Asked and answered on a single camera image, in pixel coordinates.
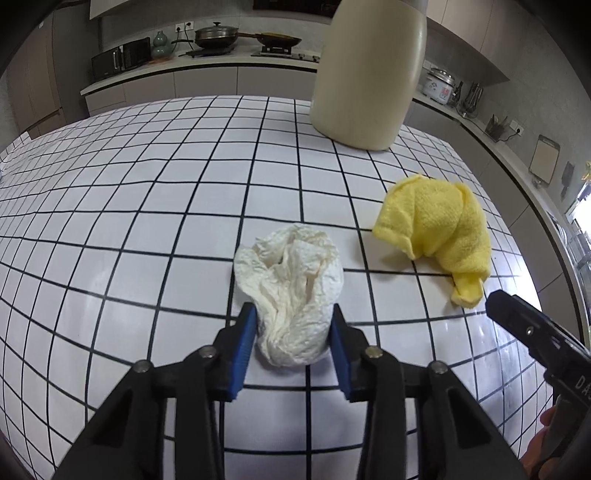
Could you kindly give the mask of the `person's hand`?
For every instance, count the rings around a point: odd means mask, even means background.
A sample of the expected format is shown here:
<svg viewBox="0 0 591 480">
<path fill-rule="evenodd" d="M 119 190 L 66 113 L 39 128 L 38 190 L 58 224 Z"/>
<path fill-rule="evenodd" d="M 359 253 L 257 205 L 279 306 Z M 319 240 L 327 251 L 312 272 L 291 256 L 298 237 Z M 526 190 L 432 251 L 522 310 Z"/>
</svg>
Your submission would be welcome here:
<svg viewBox="0 0 591 480">
<path fill-rule="evenodd" d="M 540 422 L 543 428 L 532 438 L 526 453 L 521 458 L 528 477 L 532 479 L 535 474 L 538 479 L 549 479 L 559 464 L 561 456 L 553 452 L 552 456 L 546 456 L 551 446 L 556 446 L 558 430 L 553 426 L 557 406 L 547 409 L 541 416 Z"/>
</svg>

